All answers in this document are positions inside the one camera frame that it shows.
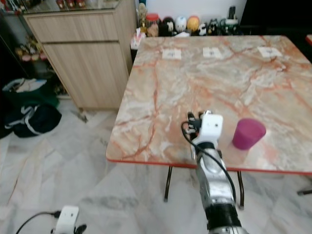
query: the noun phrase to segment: red table edge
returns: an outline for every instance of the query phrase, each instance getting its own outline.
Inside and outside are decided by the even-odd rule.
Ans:
[[[167,167],[180,167],[180,168],[188,168],[195,169],[196,165],[191,164],[181,164],[181,163],[163,163],[163,162],[145,162],[145,161],[133,161],[133,160],[115,160],[106,157],[106,159],[110,162],[119,162],[119,163],[134,163],[134,164],[145,164],[145,165],[159,165],[159,166],[167,166]],[[272,174],[291,174],[291,175],[304,175],[304,176],[312,176],[312,172],[298,172],[298,171],[281,171],[281,170],[261,170],[261,169],[249,169],[249,168],[234,168],[227,167],[227,170],[230,172],[260,172],[260,173],[272,173]]]
[[[310,38],[308,38],[308,35],[306,36],[306,41],[312,46],[312,40],[310,40]]]

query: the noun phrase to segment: paper square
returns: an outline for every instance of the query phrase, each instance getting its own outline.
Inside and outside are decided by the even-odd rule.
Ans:
[[[283,56],[282,53],[274,47],[259,46],[258,50],[264,58]]]
[[[217,58],[217,59],[222,58],[222,54],[217,47],[204,47],[203,56],[205,58]]]
[[[178,49],[163,50],[162,59],[181,59],[181,50]]]

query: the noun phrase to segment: table leg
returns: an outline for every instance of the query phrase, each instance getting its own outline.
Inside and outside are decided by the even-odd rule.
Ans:
[[[171,172],[172,172],[172,167],[169,167],[168,176],[167,176],[167,183],[166,183],[166,190],[165,190],[164,202],[167,202],[167,201],[168,201],[168,193],[169,193]]]
[[[241,210],[244,209],[244,200],[245,200],[245,194],[244,194],[244,185],[243,185],[243,179],[242,179],[242,172],[237,172],[237,178],[239,183],[239,191],[240,191],[240,201],[239,201],[239,208]]]
[[[312,194],[312,189],[300,190],[300,191],[297,192],[297,194],[298,194],[299,196]]]

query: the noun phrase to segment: white wall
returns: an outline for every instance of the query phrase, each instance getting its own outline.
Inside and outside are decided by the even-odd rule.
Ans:
[[[150,13],[158,13],[163,19],[166,16],[196,15],[201,21],[210,21],[211,18],[225,18],[230,6],[236,6],[236,16],[240,20],[247,0],[146,0],[146,7]]]

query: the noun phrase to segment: cabinet drawer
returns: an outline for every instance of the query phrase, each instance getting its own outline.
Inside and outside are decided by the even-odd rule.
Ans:
[[[119,108],[128,81],[120,45],[43,45],[69,95],[79,108]]]
[[[111,13],[27,17],[41,42],[118,40]]]

